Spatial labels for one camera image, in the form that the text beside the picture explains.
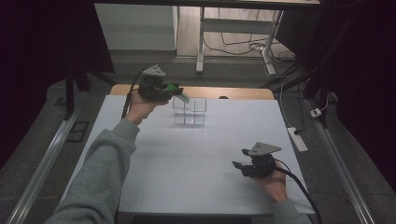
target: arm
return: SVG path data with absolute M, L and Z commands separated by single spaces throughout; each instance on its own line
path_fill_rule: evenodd
M 112 130 L 103 130 L 90 146 L 84 164 L 66 197 L 47 223 L 113 223 L 120 191 L 127 176 L 139 125 L 155 106 L 137 92 L 130 112 Z
M 275 224 L 310 224 L 308 216 L 299 213 L 286 192 L 286 175 L 274 171 L 265 178 L 252 177 L 275 201 L 271 205 Z

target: gray sweater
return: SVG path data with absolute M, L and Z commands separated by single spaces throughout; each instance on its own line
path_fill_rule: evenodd
M 127 176 L 139 128 L 123 119 L 112 130 L 103 130 L 87 152 L 66 197 L 46 223 L 114 223 L 120 191 Z M 291 200 L 271 206 L 275 223 L 311 223 Z

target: wall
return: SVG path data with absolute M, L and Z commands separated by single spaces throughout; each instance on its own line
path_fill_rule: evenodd
M 175 7 L 95 4 L 109 49 L 175 50 Z

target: white table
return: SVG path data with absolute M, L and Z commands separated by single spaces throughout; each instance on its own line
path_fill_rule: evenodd
M 125 96 L 107 96 L 70 182 L 99 132 L 120 121 L 124 102 Z M 269 196 L 232 164 L 250 161 L 241 149 L 251 149 L 256 142 L 282 147 L 274 157 L 285 162 L 304 184 L 277 101 L 207 99 L 205 125 L 193 127 L 175 124 L 172 104 L 168 104 L 157 107 L 139 127 L 137 150 L 122 190 L 121 212 L 269 214 Z M 314 214 L 289 178 L 287 190 L 299 212 Z

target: metal rail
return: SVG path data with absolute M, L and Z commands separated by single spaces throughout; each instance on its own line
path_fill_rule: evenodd
M 308 100 L 305 100 L 305 105 L 308 108 L 308 111 L 313 110 L 314 108 L 311 106 Z M 340 179 L 344 185 L 346 193 L 349 195 L 350 200 L 355 207 L 356 213 L 361 220 L 362 224 L 375 224 L 373 216 L 371 215 L 370 209 L 367 206 L 367 203 L 364 201 L 361 196 L 361 191 L 358 189 L 358 186 L 355 184 L 350 172 L 347 169 L 347 166 L 342 159 L 341 154 L 334 141 L 332 140 L 332 136 L 330 135 L 327 129 L 324 129 L 318 119 L 314 120 L 315 126 L 320 134 L 320 137 L 323 140 L 327 151 L 329 152 L 330 159 L 332 160 L 332 164 L 340 176 Z
M 58 157 L 59 151 L 66 140 L 67 134 L 70 132 L 73 123 L 75 122 L 83 106 L 86 95 L 86 92 L 78 93 L 74 112 L 71 114 L 69 120 L 64 120 L 62 122 L 58 132 L 53 137 L 46 154 L 38 164 L 37 169 L 35 169 L 35 173 L 30 179 L 11 216 L 8 218 L 7 224 L 21 224 L 26 219 L 33 203 L 35 202 L 35 198 L 37 197 L 41 187 L 44 184 L 44 181 L 50 172 L 53 163 Z

